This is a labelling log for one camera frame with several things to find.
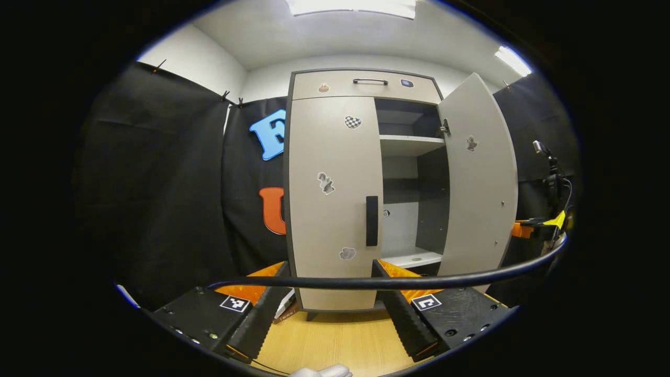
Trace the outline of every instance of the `cabinet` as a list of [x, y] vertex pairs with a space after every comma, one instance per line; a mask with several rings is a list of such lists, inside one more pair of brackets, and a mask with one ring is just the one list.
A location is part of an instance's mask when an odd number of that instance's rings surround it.
[[[516, 162], [478, 75], [442, 100], [424, 76], [294, 72], [284, 143], [294, 276], [369, 277], [378, 258], [439, 266], [439, 274], [501, 261], [515, 220]], [[376, 292], [297, 295], [305, 310], [355, 311], [371, 309]]]

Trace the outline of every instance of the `black curtain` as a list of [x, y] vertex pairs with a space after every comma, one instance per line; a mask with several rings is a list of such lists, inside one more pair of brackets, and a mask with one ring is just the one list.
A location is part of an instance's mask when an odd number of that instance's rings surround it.
[[232, 258], [241, 274], [288, 259], [286, 236], [273, 233], [263, 222], [265, 187], [283, 188], [283, 153], [264, 160], [263, 147], [249, 127], [278, 110], [286, 109], [286, 97], [233, 106], [223, 141], [221, 203], [230, 234]]
[[[542, 180], [549, 174], [545, 156], [535, 153], [533, 140], [539, 140], [558, 158], [565, 175], [573, 184], [571, 203], [577, 203], [582, 191], [580, 180], [580, 148], [570, 117], [549, 83], [536, 74], [529, 74], [496, 92], [496, 99], [505, 117], [514, 145], [519, 174], [517, 219], [547, 218], [551, 207]], [[562, 200], [567, 199], [567, 189]], [[530, 260], [540, 255], [543, 241], [512, 237], [501, 266]], [[547, 268], [518, 278], [496, 282], [486, 293], [508, 306], [526, 303], [543, 284]]]
[[493, 97], [505, 117], [517, 159], [517, 219], [548, 217], [550, 207], [542, 180], [549, 175], [549, 163], [546, 157], [535, 153], [533, 140], [545, 144], [558, 158], [572, 181], [575, 199], [581, 192], [580, 144], [570, 116], [553, 87], [535, 73], [497, 91]]
[[237, 274], [221, 217], [227, 102], [135, 62], [96, 100], [74, 187], [80, 236], [143, 307]]

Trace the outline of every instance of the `black handle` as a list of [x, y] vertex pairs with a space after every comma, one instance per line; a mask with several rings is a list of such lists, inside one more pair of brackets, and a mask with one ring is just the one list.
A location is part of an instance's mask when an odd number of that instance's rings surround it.
[[354, 84], [358, 84], [359, 81], [379, 81], [380, 83], [384, 83], [384, 85], [389, 84], [388, 81], [380, 80], [378, 78], [354, 78]]
[[365, 246], [377, 246], [379, 197], [365, 197]]

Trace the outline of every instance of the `book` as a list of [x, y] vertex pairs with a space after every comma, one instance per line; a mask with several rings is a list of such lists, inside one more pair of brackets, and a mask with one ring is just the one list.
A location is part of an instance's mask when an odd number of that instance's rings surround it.
[[295, 296], [293, 296], [291, 300], [291, 304], [286, 308], [284, 313], [282, 313], [279, 317], [275, 318], [272, 323], [277, 324], [279, 322], [284, 321], [288, 317], [296, 314], [298, 312], [298, 307], [297, 307], [297, 300], [295, 299]]
[[279, 318], [279, 316], [286, 311], [286, 308], [289, 307], [291, 304], [291, 300], [295, 296], [295, 289], [291, 288], [291, 290], [286, 294], [286, 296], [281, 300], [279, 303], [279, 307], [277, 308], [277, 312], [275, 313], [275, 319]]

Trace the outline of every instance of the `open cabinet door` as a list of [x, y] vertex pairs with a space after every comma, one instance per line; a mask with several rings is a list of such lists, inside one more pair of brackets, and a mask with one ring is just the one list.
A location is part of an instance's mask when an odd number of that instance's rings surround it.
[[[476, 73], [438, 111], [448, 123], [444, 140], [450, 181], [447, 240], [438, 274], [498, 268], [517, 214], [517, 161], [507, 124]], [[477, 287], [482, 292], [486, 288]]]

